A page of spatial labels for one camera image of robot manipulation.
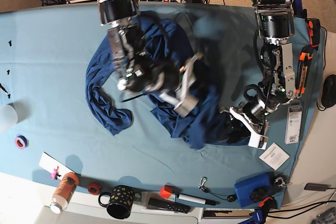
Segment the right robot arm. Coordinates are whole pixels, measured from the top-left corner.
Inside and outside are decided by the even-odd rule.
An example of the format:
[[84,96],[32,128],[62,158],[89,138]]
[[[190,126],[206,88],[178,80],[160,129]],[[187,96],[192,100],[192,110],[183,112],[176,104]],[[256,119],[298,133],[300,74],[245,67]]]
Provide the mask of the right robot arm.
[[100,20],[108,26],[113,67],[119,77],[118,89],[129,94],[156,94],[161,100],[174,106],[174,111],[186,117],[197,105],[198,99],[189,89],[196,81],[194,63],[201,54],[189,57],[177,67],[167,53],[163,61],[154,61],[145,49],[145,33],[141,30],[140,18],[144,17],[158,26],[160,19],[155,14],[139,11],[138,0],[97,0]]

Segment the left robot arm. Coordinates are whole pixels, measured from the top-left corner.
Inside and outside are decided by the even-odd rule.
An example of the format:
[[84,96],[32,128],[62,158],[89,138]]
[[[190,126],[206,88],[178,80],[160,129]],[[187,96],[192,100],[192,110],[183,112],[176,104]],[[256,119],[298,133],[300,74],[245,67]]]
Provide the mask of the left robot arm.
[[289,38],[295,35],[291,12],[293,0],[253,0],[257,30],[263,40],[261,49],[254,47],[262,81],[244,87],[239,106],[231,106],[230,114],[249,130],[248,146],[264,150],[268,137],[267,115],[287,105],[296,95],[293,51]]

